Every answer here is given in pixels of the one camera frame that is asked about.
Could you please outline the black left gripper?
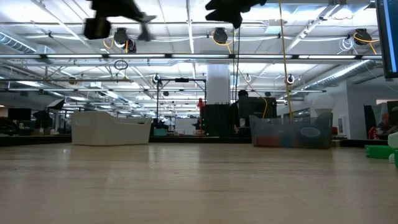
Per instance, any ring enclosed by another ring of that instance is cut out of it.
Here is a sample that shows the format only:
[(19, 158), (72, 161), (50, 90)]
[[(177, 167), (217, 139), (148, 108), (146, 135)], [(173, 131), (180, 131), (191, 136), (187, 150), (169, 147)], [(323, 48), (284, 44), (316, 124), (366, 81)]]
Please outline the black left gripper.
[(137, 40), (150, 42), (154, 36), (149, 31), (147, 23), (157, 18), (141, 11), (133, 0), (89, 0), (95, 16), (85, 20), (84, 36), (89, 40), (109, 37), (111, 23), (108, 17), (125, 17), (140, 24), (141, 33)]

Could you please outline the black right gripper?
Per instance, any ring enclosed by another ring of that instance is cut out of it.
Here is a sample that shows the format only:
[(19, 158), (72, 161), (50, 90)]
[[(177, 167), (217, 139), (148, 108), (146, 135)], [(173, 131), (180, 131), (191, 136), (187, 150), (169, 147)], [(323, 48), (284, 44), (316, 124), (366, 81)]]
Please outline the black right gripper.
[(243, 18), (241, 13), (246, 13), (253, 6), (263, 6), (267, 0), (210, 0), (206, 5), (206, 10), (214, 10), (206, 16), (208, 21), (227, 22), (235, 29), (241, 27)]

